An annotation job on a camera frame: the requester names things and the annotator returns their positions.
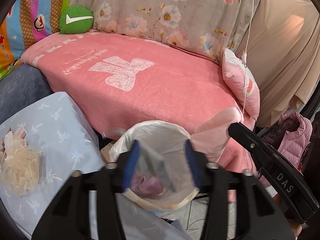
black device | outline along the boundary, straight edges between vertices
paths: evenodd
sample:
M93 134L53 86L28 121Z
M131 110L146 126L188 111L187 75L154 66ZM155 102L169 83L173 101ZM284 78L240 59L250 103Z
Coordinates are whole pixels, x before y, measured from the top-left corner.
M273 147L240 123L233 123L229 135L246 148L261 173L275 187L295 219L303 223L319 208L317 200L300 172ZM139 142L122 153L116 163L100 171L75 171L42 215L32 240L91 239L89 191L97 191L99 239L125 240L115 193L130 187L139 157ZM228 231L228 190L236 190L236 240L294 240L293 232L276 203L252 175L226 171L208 162L203 153L186 141L186 157L193 181L201 193L209 195L201 240L225 240Z

screw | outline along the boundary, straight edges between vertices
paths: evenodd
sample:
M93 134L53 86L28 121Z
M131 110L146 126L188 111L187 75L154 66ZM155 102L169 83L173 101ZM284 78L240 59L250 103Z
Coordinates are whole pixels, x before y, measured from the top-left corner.
M80 171L74 171L72 173L72 176L75 177L75 178L80 177L81 176L81 172Z
M219 164L217 164L217 163L207 163L207 167L209 169L217 169L217 168L219 168Z
M252 171L250 169L243 170L244 176L252 176Z
M113 170L115 169L116 167L118 167L118 165L116 163L107 163L106 164L106 169L107 170Z

green pillow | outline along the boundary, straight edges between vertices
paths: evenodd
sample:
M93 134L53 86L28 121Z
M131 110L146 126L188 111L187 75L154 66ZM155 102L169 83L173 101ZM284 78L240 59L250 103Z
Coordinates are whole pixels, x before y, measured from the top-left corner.
M93 14L82 6L71 6L63 11L59 20L61 34L86 33L93 24Z

white cord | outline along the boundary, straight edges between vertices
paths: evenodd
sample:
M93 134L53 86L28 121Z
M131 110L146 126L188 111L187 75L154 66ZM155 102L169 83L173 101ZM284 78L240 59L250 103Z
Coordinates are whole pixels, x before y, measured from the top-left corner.
M253 18L253 7L254 7L254 0L252 0L252 13L251 13L251 19L250 19L250 23L249 23L247 44L245 46L244 53L242 54L242 63L244 64L244 103L243 103L242 115L244 115L245 100L246 100L246 95L247 95L247 84L246 84L246 81L247 81L247 48L248 48L248 42L249 42L249 36L250 36L251 22L252 22L252 18ZM249 168L248 151L245 150L245 153L247 155L247 162L248 162L248 168Z

purple stripe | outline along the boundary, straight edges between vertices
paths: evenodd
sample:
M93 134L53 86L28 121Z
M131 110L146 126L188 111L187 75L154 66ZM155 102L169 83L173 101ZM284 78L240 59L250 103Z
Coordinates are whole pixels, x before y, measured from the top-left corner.
M37 12L38 12L39 0L29 0L29 3L30 3L30 9L31 9L32 32L35 35L36 42L37 42L45 37L45 28L42 31L38 32L33 25L34 20L38 17Z

